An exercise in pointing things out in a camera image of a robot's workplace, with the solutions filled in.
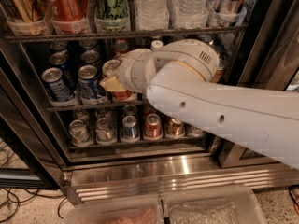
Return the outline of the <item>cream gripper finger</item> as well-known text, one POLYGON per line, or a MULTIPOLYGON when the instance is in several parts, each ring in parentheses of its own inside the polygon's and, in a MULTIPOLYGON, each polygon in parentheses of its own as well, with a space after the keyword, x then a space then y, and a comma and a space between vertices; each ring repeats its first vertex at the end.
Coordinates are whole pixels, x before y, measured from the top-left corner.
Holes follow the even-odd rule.
POLYGON ((100 85, 107 91, 115 91, 115 92, 126 91, 123 85, 119 82, 117 76, 103 78, 100 81, 100 85))

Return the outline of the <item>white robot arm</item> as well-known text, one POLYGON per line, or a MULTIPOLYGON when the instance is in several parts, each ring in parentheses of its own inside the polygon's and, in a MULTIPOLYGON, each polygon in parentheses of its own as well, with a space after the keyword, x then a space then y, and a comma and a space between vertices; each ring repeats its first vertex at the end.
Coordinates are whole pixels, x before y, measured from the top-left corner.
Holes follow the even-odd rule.
POLYGON ((216 51, 195 39, 135 49, 101 81, 145 95, 163 114, 299 168, 299 94, 216 84, 216 51))

